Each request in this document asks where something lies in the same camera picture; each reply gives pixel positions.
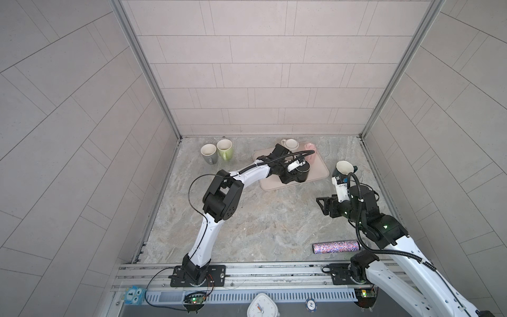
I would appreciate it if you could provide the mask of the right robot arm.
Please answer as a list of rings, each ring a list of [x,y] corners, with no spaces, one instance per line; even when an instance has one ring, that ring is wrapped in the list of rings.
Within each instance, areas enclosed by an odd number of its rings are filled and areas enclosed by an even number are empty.
[[[340,184],[337,194],[316,198],[325,216],[344,217],[355,227],[361,251],[351,258],[351,279],[376,285],[411,316],[492,316],[440,274],[405,227],[380,212],[378,199],[364,184]]]

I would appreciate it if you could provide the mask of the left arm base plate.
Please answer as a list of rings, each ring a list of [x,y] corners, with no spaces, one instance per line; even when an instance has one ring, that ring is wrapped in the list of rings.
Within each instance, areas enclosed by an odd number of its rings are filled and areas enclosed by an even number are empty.
[[[186,268],[177,265],[170,276],[171,287],[222,287],[226,276],[225,265],[206,265],[203,268]]]

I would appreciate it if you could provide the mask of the grey mug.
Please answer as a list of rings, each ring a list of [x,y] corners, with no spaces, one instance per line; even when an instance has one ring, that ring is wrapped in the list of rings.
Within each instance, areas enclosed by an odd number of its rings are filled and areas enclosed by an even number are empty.
[[[214,144],[205,144],[201,147],[201,155],[205,162],[209,165],[216,165],[218,162],[218,150],[217,147]]]

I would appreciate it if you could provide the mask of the dark green mug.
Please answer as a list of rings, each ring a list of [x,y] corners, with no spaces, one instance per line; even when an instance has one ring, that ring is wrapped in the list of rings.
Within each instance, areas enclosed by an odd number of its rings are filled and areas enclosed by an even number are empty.
[[[348,161],[338,161],[332,173],[332,177],[345,177],[350,173],[356,173],[358,167]]]

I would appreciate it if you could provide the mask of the light green mug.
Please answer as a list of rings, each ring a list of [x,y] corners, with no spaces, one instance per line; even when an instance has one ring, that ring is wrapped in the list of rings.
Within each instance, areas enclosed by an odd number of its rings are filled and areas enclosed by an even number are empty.
[[[230,161],[234,155],[233,142],[229,139],[222,139],[216,144],[220,157],[224,161]]]

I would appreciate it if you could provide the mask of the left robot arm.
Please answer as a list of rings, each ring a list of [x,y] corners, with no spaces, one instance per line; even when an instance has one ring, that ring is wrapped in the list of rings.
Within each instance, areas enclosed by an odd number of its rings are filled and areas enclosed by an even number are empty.
[[[310,163],[306,157],[315,150],[292,152],[277,144],[269,155],[262,155],[239,171],[219,170],[203,195],[201,228],[191,250],[182,260],[183,280],[201,285],[207,279],[211,253],[224,222],[236,212],[243,189],[272,175],[283,184],[306,182]]]

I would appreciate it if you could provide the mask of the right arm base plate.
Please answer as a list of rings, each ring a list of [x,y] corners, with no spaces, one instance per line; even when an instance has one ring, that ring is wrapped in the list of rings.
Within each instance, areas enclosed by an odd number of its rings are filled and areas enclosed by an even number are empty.
[[[331,276],[334,285],[370,285],[365,269],[358,264],[328,264],[321,271]]]

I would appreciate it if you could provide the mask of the black mug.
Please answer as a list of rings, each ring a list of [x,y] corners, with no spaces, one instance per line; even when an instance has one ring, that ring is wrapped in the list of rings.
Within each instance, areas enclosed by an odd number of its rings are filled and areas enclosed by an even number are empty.
[[[298,166],[296,169],[294,169],[294,180],[298,183],[306,182],[309,171],[310,164],[305,161],[303,165]]]

